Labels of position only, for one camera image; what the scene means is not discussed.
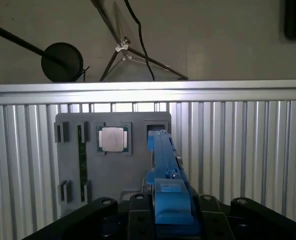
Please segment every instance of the bolt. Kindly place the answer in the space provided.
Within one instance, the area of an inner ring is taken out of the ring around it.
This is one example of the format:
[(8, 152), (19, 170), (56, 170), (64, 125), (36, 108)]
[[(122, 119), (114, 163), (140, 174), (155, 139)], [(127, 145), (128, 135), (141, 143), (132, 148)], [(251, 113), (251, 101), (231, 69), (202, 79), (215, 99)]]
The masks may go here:
[(212, 197), (211, 196), (203, 196), (203, 199), (210, 201), (212, 199)]
[(238, 199), (237, 202), (240, 203), (240, 204), (246, 204), (247, 203), (247, 201), (244, 200), (244, 199)]

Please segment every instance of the wire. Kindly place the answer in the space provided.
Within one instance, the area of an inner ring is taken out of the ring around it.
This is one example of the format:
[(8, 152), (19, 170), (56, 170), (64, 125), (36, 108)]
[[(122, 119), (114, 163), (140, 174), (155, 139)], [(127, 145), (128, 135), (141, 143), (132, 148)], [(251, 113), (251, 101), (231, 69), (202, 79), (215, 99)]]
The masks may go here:
[(144, 41), (143, 41), (142, 24), (140, 23), (140, 21), (136, 17), (136, 15), (135, 15), (132, 7), (129, 4), (129, 1), (128, 0), (124, 0), (124, 3), (126, 4), (127, 9), (129, 11), (130, 15), (132, 16), (133, 20), (138, 25), (139, 40), (140, 40), (140, 45), (141, 45), (142, 50), (143, 50), (143, 53), (144, 53), (144, 59), (146, 61), (147, 68), (149, 69), (149, 72), (151, 74), (152, 80), (155, 81), (155, 75), (154, 75), (153, 70), (151, 69), (151, 67), (149, 65), (149, 62), (148, 62), (148, 54), (147, 54), (147, 51), (146, 51), (146, 48), (145, 48), (145, 45), (144, 45)]

